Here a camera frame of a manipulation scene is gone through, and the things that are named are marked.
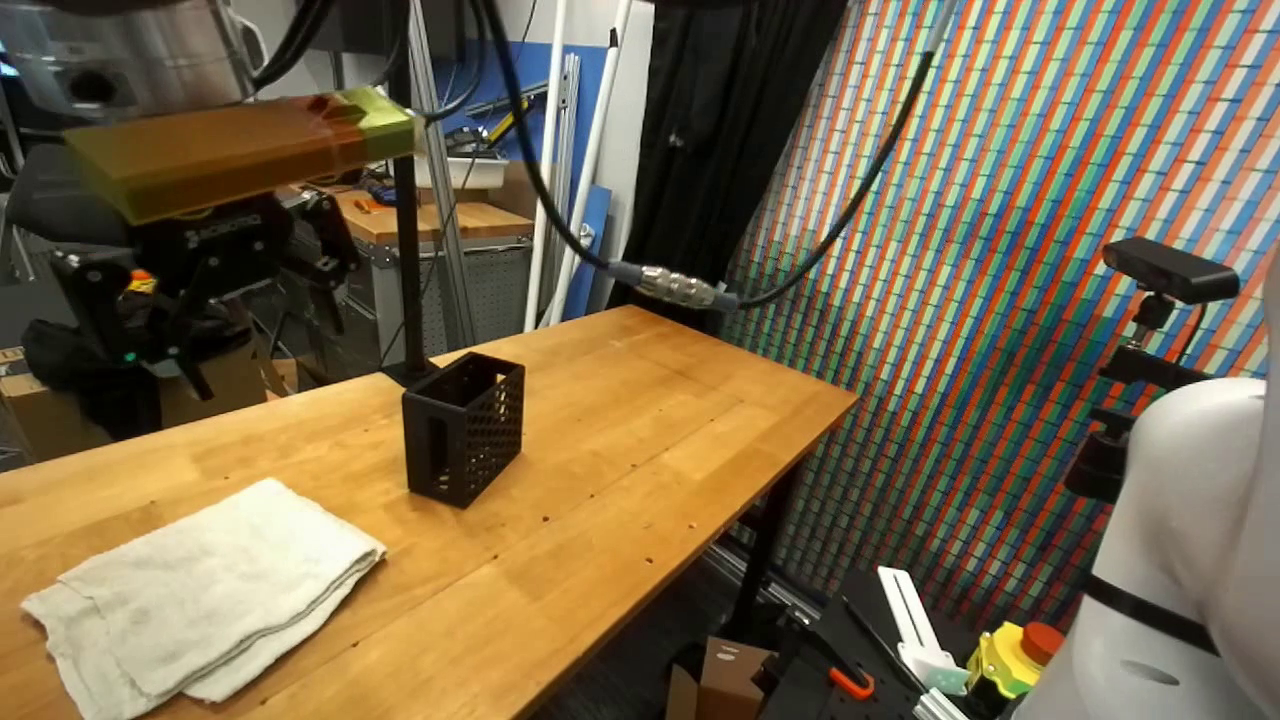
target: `white robot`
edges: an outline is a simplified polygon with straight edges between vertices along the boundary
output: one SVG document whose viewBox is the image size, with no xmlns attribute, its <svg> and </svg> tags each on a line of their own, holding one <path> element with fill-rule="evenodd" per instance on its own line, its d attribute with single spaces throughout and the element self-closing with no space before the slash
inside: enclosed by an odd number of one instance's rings
<svg viewBox="0 0 1280 720">
<path fill-rule="evenodd" d="M 1262 312 L 1280 344 L 1280 254 Z M 1074 628 L 1017 718 L 1280 718 L 1277 519 L 1280 348 L 1268 382 L 1187 385 L 1138 418 Z"/>
</svg>

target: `striped curtain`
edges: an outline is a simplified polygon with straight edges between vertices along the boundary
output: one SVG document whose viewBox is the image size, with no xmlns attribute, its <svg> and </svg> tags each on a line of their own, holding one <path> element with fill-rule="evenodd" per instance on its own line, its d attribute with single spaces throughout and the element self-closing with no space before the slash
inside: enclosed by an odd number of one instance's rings
<svg viewBox="0 0 1280 720">
<path fill-rule="evenodd" d="M 871 166 L 942 0 L 851 6 L 732 267 L 767 288 Z M 1262 372 L 1280 240 L 1277 0 L 961 0 L 919 108 L 843 246 L 725 335 L 858 395 L 811 458 L 780 566 L 835 589 L 913 568 L 964 623 L 1068 619 L 1109 508 L 1064 493 L 1136 284 L 1099 248 L 1153 238 L 1244 276 L 1153 351 Z"/>
</svg>

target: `table leg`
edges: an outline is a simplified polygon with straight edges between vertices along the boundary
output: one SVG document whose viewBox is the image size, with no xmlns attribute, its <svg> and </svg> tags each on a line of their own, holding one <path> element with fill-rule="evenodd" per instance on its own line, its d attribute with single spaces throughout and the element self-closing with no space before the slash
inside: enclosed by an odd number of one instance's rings
<svg viewBox="0 0 1280 720">
<path fill-rule="evenodd" d="M 785 519 L 788 519 L 795 490 L 800 490 L 800 463 L 788 468 L 788 478 L 776 482 L 767 490 L 764 504 L 761 504 L 761 523 L 750 527 L 749 573 L 744 573 L 744 584 L 734 589 L 734 606 L 732 606 L 732 617 L 725 623 L 725 638 L 741 639 L 750 628 L 750 613 L 754 613 L 754 600 L 761 600 L 761 594 L 767 584 L 776 540 L 785 532 Z"/>
</svg>

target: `folded towel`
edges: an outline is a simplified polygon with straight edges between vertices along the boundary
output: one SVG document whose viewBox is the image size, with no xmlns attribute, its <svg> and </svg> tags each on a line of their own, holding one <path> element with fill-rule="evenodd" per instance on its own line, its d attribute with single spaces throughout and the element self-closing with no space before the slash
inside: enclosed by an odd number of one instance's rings
<svg viewBox="0 0 1280 720">
<path fill-rule="evenodd" d="M 307 639 L 384 548 L 258 482 L 134 537 L 22 600 L 78 718 L 143 718 L 170 695 L 226 700 Z"/>
</svg>

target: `black wire basket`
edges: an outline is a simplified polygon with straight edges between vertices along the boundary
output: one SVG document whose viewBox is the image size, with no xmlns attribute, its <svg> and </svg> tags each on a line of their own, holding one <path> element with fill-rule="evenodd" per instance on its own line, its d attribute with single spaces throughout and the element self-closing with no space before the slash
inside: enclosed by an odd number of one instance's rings
<svg viewBox="0 0 1280 720">
<path fill-rule="evenodd" d="M 398 407 L 407 490 L 466 508 L 518 458 L 523 368 L 466 351 Z"/>
</svg>

